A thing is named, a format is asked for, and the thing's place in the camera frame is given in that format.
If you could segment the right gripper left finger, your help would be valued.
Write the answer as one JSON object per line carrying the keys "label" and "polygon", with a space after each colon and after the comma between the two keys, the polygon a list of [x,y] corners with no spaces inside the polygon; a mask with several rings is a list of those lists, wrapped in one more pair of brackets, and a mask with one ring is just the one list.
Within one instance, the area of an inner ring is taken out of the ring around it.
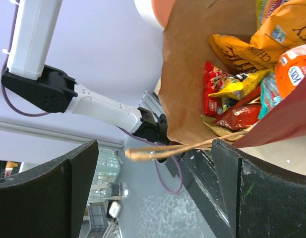
{"label": "right gripper left finger", "polygon": [[91,140],[0,179],[0,238],[77,238],[98,154]]}

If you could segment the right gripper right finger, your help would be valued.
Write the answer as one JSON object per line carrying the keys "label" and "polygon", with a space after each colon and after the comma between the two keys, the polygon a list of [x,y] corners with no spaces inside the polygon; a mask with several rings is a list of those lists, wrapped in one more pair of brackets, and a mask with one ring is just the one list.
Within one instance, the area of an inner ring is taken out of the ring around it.
{"label": "right gripper right finger", "polygon": [[212,160],[234,238],[306,238],[306,176],[220,139]]}

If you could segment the red paper bag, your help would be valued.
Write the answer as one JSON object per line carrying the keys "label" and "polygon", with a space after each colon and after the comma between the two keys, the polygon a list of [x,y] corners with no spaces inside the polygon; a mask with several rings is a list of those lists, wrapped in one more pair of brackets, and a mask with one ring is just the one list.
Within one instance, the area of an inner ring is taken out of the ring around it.
{"label": "red paper bag", "polygon": [[[204,149],[216,135],[202,122],[206,61],[231,73],[208,45],[214,33],[249,40],[256,30],[253,0],[177,0],[163,32],[163,67],[159,100],[167,118],[167,137],[174,146],[129,148],[134,161],[166,158],[193,148]],[[306,136],[306,77],[254,128],[238,133],[237,148],[255,147]]]}

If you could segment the orange kettle chips bag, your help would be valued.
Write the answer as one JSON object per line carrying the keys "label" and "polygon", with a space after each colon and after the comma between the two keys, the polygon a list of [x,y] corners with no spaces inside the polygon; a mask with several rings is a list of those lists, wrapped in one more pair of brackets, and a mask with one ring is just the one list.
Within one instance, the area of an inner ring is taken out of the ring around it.
{"label": "orange kettle chips bag", "polygon": [[290,0],[265,20],[249,43],[213,34],[208,43],[223,64],[237,72],[274,69],[281,54],[306,44],[306,0]]}

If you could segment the colourful candy bag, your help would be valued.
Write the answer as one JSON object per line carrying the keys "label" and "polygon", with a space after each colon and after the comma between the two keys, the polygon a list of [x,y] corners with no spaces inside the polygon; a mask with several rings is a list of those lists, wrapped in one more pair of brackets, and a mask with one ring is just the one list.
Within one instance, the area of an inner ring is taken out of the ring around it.
{"label": "colourful candy bag", "polygon": [[264,21],[273,13],[273,11],[281,5],[281,0],[256,0],[255,14],[256,27],[261,27]]}

